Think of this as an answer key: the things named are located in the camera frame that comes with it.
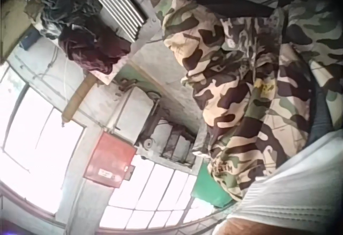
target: dark red cloth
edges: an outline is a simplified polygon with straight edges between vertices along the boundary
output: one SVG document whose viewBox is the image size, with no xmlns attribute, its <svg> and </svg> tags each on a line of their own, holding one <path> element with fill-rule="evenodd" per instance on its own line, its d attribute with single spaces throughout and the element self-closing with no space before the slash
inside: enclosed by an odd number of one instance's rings
<svg viewBox="0 0 343 235">
<path fill-rule="evenodd" d="M 113 64 L 130 52 L 131 43 L 117 36 L 109 27 L 103 27 L 99 32 L 97 35 L 87 30 L 66 27 L 58 38 L 58 44 L 68 59 L 82 68 L 108 75 L 113 70 Z"/>
</svg>

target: red box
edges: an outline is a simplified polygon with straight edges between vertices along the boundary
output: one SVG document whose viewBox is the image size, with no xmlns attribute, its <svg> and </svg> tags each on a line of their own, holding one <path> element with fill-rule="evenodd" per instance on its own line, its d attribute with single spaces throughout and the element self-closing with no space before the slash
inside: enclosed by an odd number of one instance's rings
<svg viewBox="0 0 343 235">
<path fill-rule="evenodd" d="M 134 146 L 103 131 L 84 178 L 107 187 L 119 188 L 136 151 Z"/>
</svg>

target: camouflage clothing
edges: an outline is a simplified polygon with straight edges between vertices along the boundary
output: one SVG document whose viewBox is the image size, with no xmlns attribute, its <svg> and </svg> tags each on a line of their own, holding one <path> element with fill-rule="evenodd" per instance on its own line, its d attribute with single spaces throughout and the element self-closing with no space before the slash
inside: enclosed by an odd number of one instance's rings
<svg viewBox="0 0 343 235">
<path fill-rule="evenodd" d="M 217 19 L 194 0 L 151 0 L 211 134 L 211 176 L 240 200 L 303 149 L 312 77 L 342 122 L 342 27 L 330 5 L 293 0 L 269 18 Z M 226 43 L 231 51 L 221 49 Z"/>
</svg>

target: bright window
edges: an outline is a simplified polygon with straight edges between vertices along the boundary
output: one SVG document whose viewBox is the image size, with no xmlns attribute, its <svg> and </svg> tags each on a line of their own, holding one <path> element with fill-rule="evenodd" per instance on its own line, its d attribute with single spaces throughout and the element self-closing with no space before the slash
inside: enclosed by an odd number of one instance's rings
<svg viewBox="0 0 343 235">
<path fill-rule="evenodd" d="M 135 166 L 132 177 L 114 190 L 100 227 L 157 229 L 196 221 L 212 213 L 210 204 L 191 201 L 196 176 L 143 160 L 139 155 L 131 164 Z"/>
<path fill-rule="evenodd" d="M 19 196 L 55 213 L 69 160 L 83 132 L 8 66 L 0 68 L 0 179 Z"/>
</svg>

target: corrugated metal sheet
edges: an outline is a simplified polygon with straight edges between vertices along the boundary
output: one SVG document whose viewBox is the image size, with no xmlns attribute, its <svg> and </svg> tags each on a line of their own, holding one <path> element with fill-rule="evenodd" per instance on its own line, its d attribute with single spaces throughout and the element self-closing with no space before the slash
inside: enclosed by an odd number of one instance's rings
<svg viewBox="0 0 343 235">
<path fill-rule="evenodd" d="M 99 0 L 115 21 L 127 33 L 132 41 L 136 41 L 139 29 L 146 17 L 133 4 L 132 0 Z"/>
</svg>

